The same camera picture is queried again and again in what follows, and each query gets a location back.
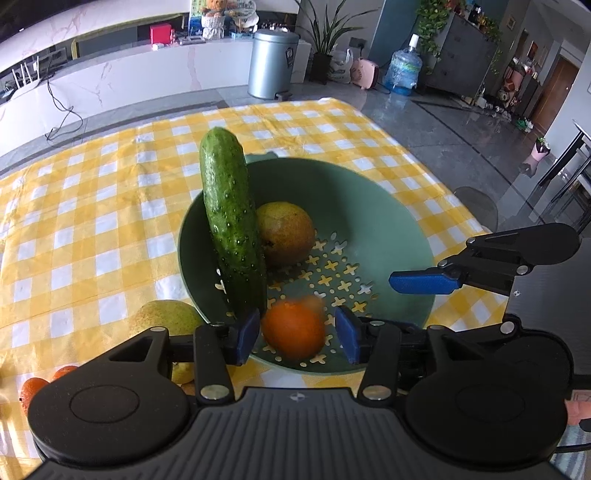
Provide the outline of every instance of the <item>red box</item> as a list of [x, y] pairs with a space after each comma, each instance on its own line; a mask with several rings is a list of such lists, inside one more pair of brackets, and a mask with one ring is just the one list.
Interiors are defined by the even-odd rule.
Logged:
[[150, 27], [150, 41], [154, 43], [171, 43], [173, 28], [168, 23], [152, 25]]

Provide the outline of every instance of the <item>tiled floor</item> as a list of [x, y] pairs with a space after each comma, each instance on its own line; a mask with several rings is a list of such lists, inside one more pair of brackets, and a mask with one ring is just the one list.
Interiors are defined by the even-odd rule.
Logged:
[[[490, 111], [470, 109], [442, 95], [430, 93], [403, 97], [389, 95], [379, 88], [360, 90], [354, 85], [330, 82], [324, 86], [306, 82], [292, 85], [292, 93], [293, 100], [331, 96], [361, 110], [407, 147], [450, 190], [469, 186], [488, 195], [498, 210], [499, 229], [536, 223], [537, 214], [563, 180], [558, 178], [550, 184], [535, 209], [528, 205], [528, 195], [553, 159], [544, 159], [532, 179], [519, 174], [518, 166], [528, 157], [535, 136], [525, 136], [500, 116], [492, 116]], [[79, 130], [66, 132], [51, 145], [40, 137], [0, 157], [0, 176], [75, 143], [149, 119], [262, 102], [265, 100], [250, 97], [246, 86], [242, 86], [179, 94], [119, 108], [85, 120]], [[574, 203], [559, 220], [572, 223], [581, 213], [581, 208]]]

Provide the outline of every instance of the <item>table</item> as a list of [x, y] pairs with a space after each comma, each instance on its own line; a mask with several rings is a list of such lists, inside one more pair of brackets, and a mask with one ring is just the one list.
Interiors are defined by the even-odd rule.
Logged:
[[[587, 144], [585, 138], [587, 139], [587, 141], [591, 141], [591, 137], [587, 132], [585, 132], [583, 127], [581, 127], [575, 120], [573, 120], [573, 123], [575, 127], [577, 127], [577, 129], [579, 130], [579, 133], [572, 140], [568, 148], [564, 150], [562, 155], [554, 162], [554, 164], [538, 181], [538, 183], [534, 187], [534, 190], [527, 197], [527, 200], [525, 201], [523, 207], [519, 210], [519, 213], [516, 216], [527, 217], [531, 213], [531, 209], [535, 209], [537, 203], [540, 201], [542, 195], [548, 188], [548, 185], [550, 185], [550, 182], [560, 174], [560, 172], [566, 167], [566, 165], [568, 165], [569, 161], [571, 161], [573, 157], [577, 154], [577, 151], [582, 146]], [[548, 216], [550, 210], [554, 207], [559, 198], [561, 198], [562, 195], [564, 195], [565, 192], [572, 186], [572, 184], [577, 180], [581, 172], [585, 170], [585, 168], [589, 165], [590, 161], [591, 157], [588, 157], [586, 161], [583, 162], [581, 167], [579, 167], [575, 171], [574, 175], [572, 175], [571, 178], [567, 181], [567, 183], [560, 189], [560, 191], [556, 195], [554, 195], [554, 197], [550, 200], [549, 204], [544, 208], [544, 211], [540, 215], [542, 219]]]
[[[246, 153], [331, 161], [394, 195], [416, 218], [435, 260], [483, 229], [399, 143], [334, 99], [241, 106], [127, 129], [60, 152], [0, 181], [0, 478], [39, 464], [18, 401], [29, 377], [50, 378], [128, 338], [126, 318], [154, 299], [189, 301], [176, 257], [183, 215], [201, 190], [198, 145], [211, 127]], [[471, 287], [438, 296], [429, 323], [500, 322], [506, 298]], [[230, 367], [246, 385], [349, 386], [360, 373], [300, 375], [254, 359]]]

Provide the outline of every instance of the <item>blue gripper pad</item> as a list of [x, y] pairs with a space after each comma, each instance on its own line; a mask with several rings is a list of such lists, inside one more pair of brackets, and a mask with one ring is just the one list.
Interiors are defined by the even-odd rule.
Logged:
[[252, 349], [255, 346], [261, 329], [261, 316], [258, 309], [250, 314], [244, 322], [244, 325], [238, 333], [238, 341], [236, 343], [236, 364], [244, 365], [250, 356]]
[[335, 328], [339, 341], [343, 346], [343, 351], [350, 364], [358, 364], [360, 349], [358, 342], [358, 330], [355, 326], [357, 318], [349, 318], [348, 313], [340, 308], [335, 309]]
[[462, 288], [459, 280], [446, 277], [442, 271], [393, 272], [388, 282], [398, 293], [414, 295], [449, 295]]

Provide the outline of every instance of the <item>metal trash can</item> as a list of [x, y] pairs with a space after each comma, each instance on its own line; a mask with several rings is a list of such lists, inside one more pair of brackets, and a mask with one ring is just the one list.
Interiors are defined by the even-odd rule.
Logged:
[[295, 33], [281, 30], [255, 33], [248, 77], [249, 95], [265, 99], [288, 96], [299, 39]]

